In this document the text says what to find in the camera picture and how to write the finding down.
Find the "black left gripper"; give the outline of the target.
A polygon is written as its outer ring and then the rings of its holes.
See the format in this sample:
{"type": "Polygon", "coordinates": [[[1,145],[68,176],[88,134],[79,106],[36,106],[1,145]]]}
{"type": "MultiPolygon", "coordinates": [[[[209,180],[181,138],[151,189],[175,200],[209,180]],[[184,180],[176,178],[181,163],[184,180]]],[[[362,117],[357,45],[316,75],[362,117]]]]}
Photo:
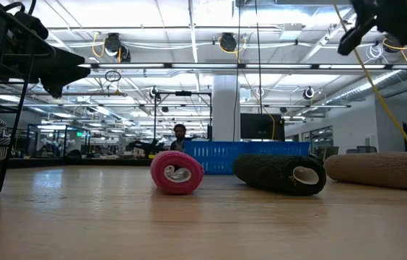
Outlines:
{"type": "Polygon", "coordinates": [[[60,48],[55,48],[55,51],[53,58],[45,58],[45,51],[40,46],[14,49],[9,45],[3,48],[0,44],[0,84],[41,82],[49,86],[49,94],[53,98],[61,98],[64,86],[85,78],[90,69],[83,67],[82,56],[60,48]]]}

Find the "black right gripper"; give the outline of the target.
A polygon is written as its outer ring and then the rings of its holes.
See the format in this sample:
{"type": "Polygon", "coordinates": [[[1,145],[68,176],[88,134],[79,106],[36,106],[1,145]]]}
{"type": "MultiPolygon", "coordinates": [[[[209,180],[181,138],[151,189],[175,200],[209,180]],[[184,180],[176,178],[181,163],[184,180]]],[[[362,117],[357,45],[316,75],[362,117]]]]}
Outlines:
{"type": "Polygon", "coordinates": [[[356,22],[340,39],[338,53],[349,55],[362,38],[376,27],[407,44],[407,4],[405,0],[349,0],[356,12],[356,22]]]}

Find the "tan bandage roll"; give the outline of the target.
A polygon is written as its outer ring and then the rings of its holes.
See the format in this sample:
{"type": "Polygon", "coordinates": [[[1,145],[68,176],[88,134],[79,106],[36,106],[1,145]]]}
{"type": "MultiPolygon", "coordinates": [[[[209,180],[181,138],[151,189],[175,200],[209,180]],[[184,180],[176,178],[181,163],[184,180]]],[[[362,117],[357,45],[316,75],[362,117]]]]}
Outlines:
{"type": "Polygon", "coordinates": [[[337,182],[407,190],[407,152],[333,155],[324,168],[337,182]]]}

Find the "pink red bandage roll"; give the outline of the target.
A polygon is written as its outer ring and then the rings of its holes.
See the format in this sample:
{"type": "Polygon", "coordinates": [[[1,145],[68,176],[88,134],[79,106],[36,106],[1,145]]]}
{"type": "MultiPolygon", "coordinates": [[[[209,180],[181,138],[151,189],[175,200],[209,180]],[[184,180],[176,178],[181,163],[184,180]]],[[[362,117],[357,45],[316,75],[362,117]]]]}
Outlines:
{"type": "Polygon", "coordinates": [[[204,168],[197,160],[174,150],[157,154],[150,173],[157,189],[165,194],[190,194],[204,178],[204,168]]]}

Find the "black bandage roll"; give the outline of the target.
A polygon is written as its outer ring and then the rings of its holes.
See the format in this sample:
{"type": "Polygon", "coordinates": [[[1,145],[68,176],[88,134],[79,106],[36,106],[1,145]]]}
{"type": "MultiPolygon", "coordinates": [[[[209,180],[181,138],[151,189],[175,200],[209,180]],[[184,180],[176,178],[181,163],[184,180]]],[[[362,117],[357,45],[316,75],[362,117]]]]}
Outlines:
{"type": "Polygon", "coordinates": [[[309,156],[242,154],[232,172],[252,188],[295,196],[319,194],[327,180],[323,165],[309,156]]]}

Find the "blue plastic bin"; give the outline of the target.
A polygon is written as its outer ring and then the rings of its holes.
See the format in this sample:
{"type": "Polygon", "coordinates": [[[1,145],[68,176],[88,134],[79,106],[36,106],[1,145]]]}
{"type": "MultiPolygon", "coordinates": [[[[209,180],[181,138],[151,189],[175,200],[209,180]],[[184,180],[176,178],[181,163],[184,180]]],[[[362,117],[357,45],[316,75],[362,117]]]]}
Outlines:
{"type": "Polygon", "coordinates": [[[185,153],[197,160],[207,175],[232,175],[235,159],[246,150],[246,142],[185,141],[185,153]]]}
{"type": "Polygon", "coordinates": [[[307,156],[309,142],[248,142],[245,151],[251,154],[307,156]]]}

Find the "person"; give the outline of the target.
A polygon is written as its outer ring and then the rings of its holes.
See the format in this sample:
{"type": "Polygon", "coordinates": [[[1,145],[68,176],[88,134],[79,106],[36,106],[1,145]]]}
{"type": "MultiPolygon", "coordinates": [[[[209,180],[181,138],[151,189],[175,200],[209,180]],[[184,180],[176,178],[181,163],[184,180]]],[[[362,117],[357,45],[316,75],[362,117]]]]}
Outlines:
{"type": "Polygon", "coordinates": [[[175,133],[175,141],[173,141],[170,145],[170,150],[175,150],[178,152],[185,151],[185,141],[188,141],[186,135],[186,127],[183,124],[176,124],[174,129],[175,133]]]}

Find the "black monitor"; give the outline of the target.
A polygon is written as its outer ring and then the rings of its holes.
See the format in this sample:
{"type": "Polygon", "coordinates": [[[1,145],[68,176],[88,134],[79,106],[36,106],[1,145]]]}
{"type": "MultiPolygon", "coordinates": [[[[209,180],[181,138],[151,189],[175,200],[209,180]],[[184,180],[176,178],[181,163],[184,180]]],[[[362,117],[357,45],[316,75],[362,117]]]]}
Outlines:
{"type": "Polygon", "coordinates": [[[241,113],[240,137],[242,139],[285,140],[284,118],[281,115],[241,113]]]}

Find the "white square pillar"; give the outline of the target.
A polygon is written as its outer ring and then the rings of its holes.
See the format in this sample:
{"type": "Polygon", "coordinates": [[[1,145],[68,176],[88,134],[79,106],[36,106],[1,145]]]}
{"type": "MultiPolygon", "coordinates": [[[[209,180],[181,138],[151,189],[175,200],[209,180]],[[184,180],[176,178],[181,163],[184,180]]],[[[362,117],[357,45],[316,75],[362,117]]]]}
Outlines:
{"type": "Polygon", "coordinates": [[[240,98],[235,75],[215,75],[212,89],[214,141],[240,141],[240,98]]]}

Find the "black metal stand frame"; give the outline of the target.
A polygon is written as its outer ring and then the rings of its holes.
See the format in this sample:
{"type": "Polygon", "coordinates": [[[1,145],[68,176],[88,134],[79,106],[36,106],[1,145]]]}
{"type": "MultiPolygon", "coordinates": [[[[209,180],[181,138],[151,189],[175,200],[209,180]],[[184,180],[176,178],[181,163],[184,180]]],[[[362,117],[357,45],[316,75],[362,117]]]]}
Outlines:
{"type": "Polygon", "coordinates": [[[176,92],[158,92],[155,88],[154,92],[154,139],[156,139],[156,130],[157,130],[157,108],[170,96],[174,95],[177,97],[189,97],[191,100],[191,106],[197,110],[197,105],[193,102],[191,98],[193,95],[197,96],[200,101],[203,101],[206,106],[209,108],[209,124],[205,130],[205,136],[209,141],[213,140],[213,103],[212,103],[212,94],[210,92],[191,92],[191,91],[176,91],[176,92]]]}

